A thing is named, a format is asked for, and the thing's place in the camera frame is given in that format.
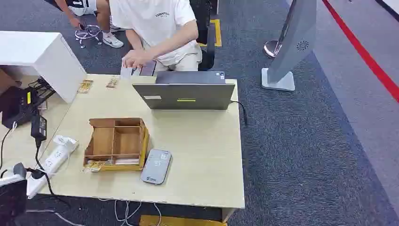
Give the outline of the person's left hand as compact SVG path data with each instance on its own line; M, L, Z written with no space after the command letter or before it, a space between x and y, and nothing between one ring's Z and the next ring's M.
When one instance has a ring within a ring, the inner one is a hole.
M144 49L131 50L129 56L129 63L131 67L139 67L145 65L147 62L154 59L152 52Z

